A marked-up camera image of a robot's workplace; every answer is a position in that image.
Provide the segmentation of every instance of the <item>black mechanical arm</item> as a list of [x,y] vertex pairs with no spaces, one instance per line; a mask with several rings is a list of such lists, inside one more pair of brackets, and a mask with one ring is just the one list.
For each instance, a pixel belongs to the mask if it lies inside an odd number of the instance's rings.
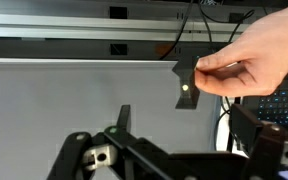
[[276,124],[258,122],[240,105],[231,110],[234,126],[238,121],[250,127],[255,123],[257,131],[249,133],[254,139],[248,144],[252,146],[249,159],[231,153],[167,154],[130,134],[131,107],[124,105],[116,126],[94,137],[87,132],[68,136],[47,180],[88,180],[101,167],[110,168],[121,180],[279,179],[279,166],[288,165],[287,132]]

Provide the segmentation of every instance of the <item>led light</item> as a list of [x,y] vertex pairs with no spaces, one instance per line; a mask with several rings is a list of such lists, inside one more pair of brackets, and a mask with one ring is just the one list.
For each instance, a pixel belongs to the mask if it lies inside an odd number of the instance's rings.
[[183,86],[182,86],[182,89],[183,89],[183,91],[187,91],[187,90],[188,90],[188,85],[186,85],[186,84],[183,85]]

